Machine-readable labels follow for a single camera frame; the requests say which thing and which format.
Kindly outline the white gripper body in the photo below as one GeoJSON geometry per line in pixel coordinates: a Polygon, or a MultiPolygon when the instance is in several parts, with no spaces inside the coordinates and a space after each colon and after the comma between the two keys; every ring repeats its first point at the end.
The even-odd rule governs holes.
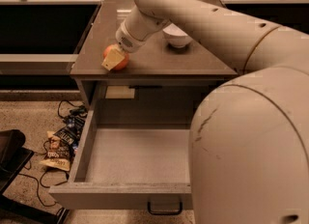
{"type": "Polygon", "coordinates": [[[126,52],[136,52],[146,42],[145,31],[138,22],[123,21],[116,31],[116,41],[126,52]]]}

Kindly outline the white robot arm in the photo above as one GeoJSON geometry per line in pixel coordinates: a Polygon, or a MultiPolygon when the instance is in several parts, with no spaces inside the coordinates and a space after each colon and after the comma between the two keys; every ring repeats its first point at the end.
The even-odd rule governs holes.
{"type": "Polygon", "coordinates": [[[199,105],[188,163],[196,224],[309,224],[309,37],[198,0],[134,0],[135,52],[174,23],[239,72],[199,105]]]}

